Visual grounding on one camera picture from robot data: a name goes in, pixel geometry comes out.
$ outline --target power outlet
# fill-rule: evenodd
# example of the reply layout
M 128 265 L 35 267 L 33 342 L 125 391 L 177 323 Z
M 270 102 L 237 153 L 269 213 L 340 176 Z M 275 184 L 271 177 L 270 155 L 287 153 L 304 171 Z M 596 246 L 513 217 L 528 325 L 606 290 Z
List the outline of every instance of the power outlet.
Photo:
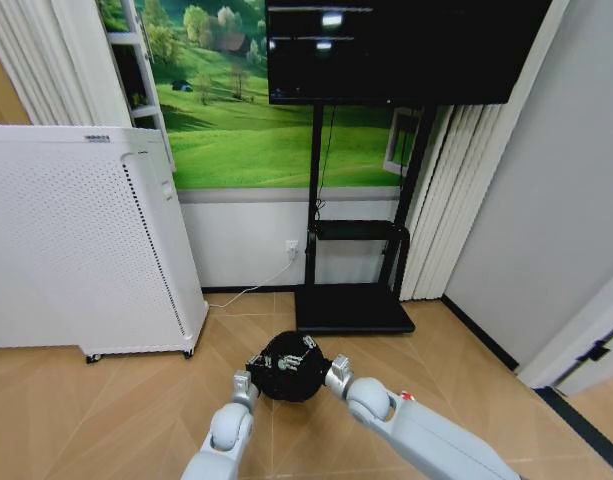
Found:
M 288 253 L 288 259 L 294 260 L 297 256 L 297 246 L 299 240 L 286 240 L 286 253 Z

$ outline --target wooden floor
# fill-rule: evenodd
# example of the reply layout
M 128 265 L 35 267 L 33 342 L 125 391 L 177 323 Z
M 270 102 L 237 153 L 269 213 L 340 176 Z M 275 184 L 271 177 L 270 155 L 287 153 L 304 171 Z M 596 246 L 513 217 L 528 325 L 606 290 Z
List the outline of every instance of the wooden floor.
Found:
M 229 295 L 210 296 L 220 303 Z M 320 338 L 356 375 L 407 389 L 486 439 L 530 479 L 613 471 L 439 302 L 406 305 L 411 336 Z M 294 326 L 292 294 L 213 309 L 195 356 L 108 357 L 75 348 L 0 350 L 0 479 L 176 479 L 229 398 L 233 372 Z M 262 397 L 240 478 L 423 478 L 321 389 L 304 404 Z
M 613 378 L 566 400 L 613 442 Z

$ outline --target wall baseboard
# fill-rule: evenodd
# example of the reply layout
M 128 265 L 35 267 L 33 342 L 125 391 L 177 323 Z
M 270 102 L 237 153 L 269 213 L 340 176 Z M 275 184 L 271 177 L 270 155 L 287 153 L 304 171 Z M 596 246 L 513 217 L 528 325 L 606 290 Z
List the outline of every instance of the wall baseboard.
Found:
M 246 290 L 247 288 L 252 287 L 202 287 L 202 293 L 239 293 Z M 263 287 L 256 288 L 255 290 L 253 290 L 253 292 L 294 292 L 295 288 L 297 288 L 297 285 L 264 285 Z
M 446 295 L 442 295 L 442 303 L 459 318 L 459 320 L 495 355 L 499 360 L 506 365 L 510 371 L 514 371 L 519 362 L 515 360 L 510 353 L 497 343 L 490 335 L 488 335 L 475 321 L 468 316 L 459 306 Z
M 559 393 L 551 387 L 538 388 L 535 390 L 557 415 L 570 425 L 577 434 L 584 439 L 593 449 L 613 467 L 613 442 L 597 430 L 577 410 L 575 410 Z

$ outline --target stand base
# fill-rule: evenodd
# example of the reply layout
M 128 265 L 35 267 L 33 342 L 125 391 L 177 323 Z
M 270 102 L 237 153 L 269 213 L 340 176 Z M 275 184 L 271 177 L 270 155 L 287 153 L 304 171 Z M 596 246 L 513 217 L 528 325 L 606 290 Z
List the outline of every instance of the stand base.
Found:
M 297 330 L 315 335 L 410 333 L 415 324 L 381 283 L 299 285 Z

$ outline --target black cable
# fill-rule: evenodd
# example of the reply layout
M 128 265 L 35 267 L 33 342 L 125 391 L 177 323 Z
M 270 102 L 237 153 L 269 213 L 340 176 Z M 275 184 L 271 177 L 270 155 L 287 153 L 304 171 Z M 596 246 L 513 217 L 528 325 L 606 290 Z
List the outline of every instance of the black cable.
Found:
M 324 177 L 326 176 L 326 165 L 328 164 L 328 152 L 330 151 L 330 141 L 333 136 L 333 122 L 335 120 L 335 110 L 337 105 L 333 106 L 333 113 L 330 115 L 330 126 L 328 127 L 328 145 L 326 146 L 326 155 L 324 156 L 324 168 L 322 168 L 322 181 L 319 184 L 319 192 L 317 193 L 317 200 L 315 200 L 315 213 L 317 220 L 321 215 L 319 211 L 326 206 L 326 202 L 322 200 L 322 189 L 324 188 Z

